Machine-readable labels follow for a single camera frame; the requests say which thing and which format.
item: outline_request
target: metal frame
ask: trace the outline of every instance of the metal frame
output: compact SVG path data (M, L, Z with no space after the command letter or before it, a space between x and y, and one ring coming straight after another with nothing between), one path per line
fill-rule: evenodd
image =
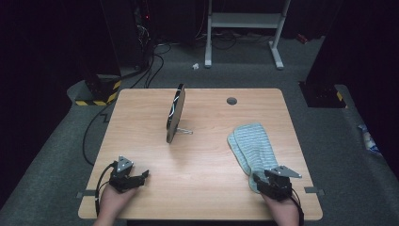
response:
M282 13L213 13L212 0L209 0L205 68L212 67L212 27L252 27L276 28L274 40L269 42L269 46L273 58L275 59L277 69L284 69L277 45L290 3L291 0L285 0Z

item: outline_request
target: wire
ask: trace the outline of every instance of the wire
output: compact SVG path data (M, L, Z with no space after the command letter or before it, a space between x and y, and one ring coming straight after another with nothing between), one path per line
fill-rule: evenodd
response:
M103 177L104 177L104 174L106 173L106 171L108 170L108 169L110 169L111 167L115 167L115 165L117 164L117 162L113 162L113 163L111 163L111 164L109 164L105 169L104 169L104 171L102 172L102 174L101 174L101 176L100 176L100 178L99 178L99 181L98 181L98 183L97 183L97 186L96 186L96 191L95 191L95 194L94 194L94 201L95 201L95 204L96 204L96 213L97 213L97 216L99 216L99 213L100 213L100 183L101 183L101 181L102 181L102 179L103 179Z
M94 166L94 163L92 163L90 160L88 160L88 157L86 156L86 148L85 148L85 144L86 144L86 137L88 136L88 129L90 128L91 124L93 124L94 120L97 119L97 117L99 117L100 115L103 114L103 112L110 107L112 104L114 104L115 101L113 103L111 103L110 105L105 106L99 113L97 113L96 116L94 116L94 118L90 121L90 123L88 124L88 127L86 128L85 134L83 135L83 141L82 141L82 153L83 153L83 157L85 158L86 162L89 163L91 166Z
M146 88L148 89L150 87L150 83L152 82L153 78L159 73L159 71L161 71L161 69L164 67L164 59L159 56L159 55L153 55L153 57L159 57L162 60L161 66L158 68L158 70L155 72L155 74L152 76L152 78L150 79L150 81L147 83Z
M199 32L197 33L197 35L194 37L198 37L200 32L202 31L203 28L203 22L205 21L205 14L206 14L206 4L205 4L205 0L203 1L203 13L202 13L202 21L200 23L200 27L199 27Z

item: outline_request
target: cloth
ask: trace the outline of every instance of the cloth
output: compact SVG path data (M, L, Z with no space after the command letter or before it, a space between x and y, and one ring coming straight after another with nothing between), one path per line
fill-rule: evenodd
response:
M249 187L259 193L253 174L267 182L264 170L279 165L263 126L258 122L238 126L228 135L228 142L241 169L249 176Z

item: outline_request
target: black cable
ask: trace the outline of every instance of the black cable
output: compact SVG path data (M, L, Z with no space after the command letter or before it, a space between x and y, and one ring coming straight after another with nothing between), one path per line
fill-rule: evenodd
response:
M300 204L300 199L299 199L299 196L296 193L296 191L293 188L291 188L291 189L294 191L294 193L296 195L296 198L298 199L298 202L293 198L293 196L289 196L288 198L292 202L294 202L294 205L296 206L296 209L297 209L298 215L299 215L299 226L302 226L304 224L304 213L303 213L303 210L302 210L302 207L301 207L301 204Z
M88 160L88 157L86 156L86 148L85 148L85 144L86 144L86 137L88 136L88 129L90 128L91 124L93 124L94 120L97 119L97 117L99 117L99 115L103 114L103 112L110 107L112 104L105 106L99 113L97 113L96 116L94 116L94 118L90 121L90 123L88 124L88 127L86 128L85 134L83 135L83 141L82 141L82 153L83 153L83 157L85 158L86 162L88 162L91 166L94 166L94 163L90 162Z
M159 73L159 71L161 71L161 69L164 67L164 59L161 56L158 55L154 55L155 57L159 57L162 60L161 66L158 68L158 70L155 72L155 74L152 76L152 78L150 79L149 83L147 84L147 89L150 87L150 83L152 82L153 78Z
M172 49L172 45L171 45L170 43L158 44L158 45L155 47L155 49L158 48L159 46L163 46L163 45L167 45L169 48L168 48L166 51L164 51L164 52L161 52L161 53L154 53L155 55L162 55L162 54L165 54L165 53L169 52L169 51Z
M103 171L103 173L101 174L101 176L100 176L100 178L99 178L99 181L98 181L98 183L97 183L96 190L95 190L95 194L94 194L94 201L95 201L95 204L96 204L96 213L97 213L97 216L99 216L99 214L100 214L100 183L101 183L101 181L102 181L102 179L103 179L104 174L106 173L106 171L107 171L108 169L110 169L111 167L116 166L117 164L118 164L117 162L113 162L113 163L109 164L109 165L104 169L104 171Z

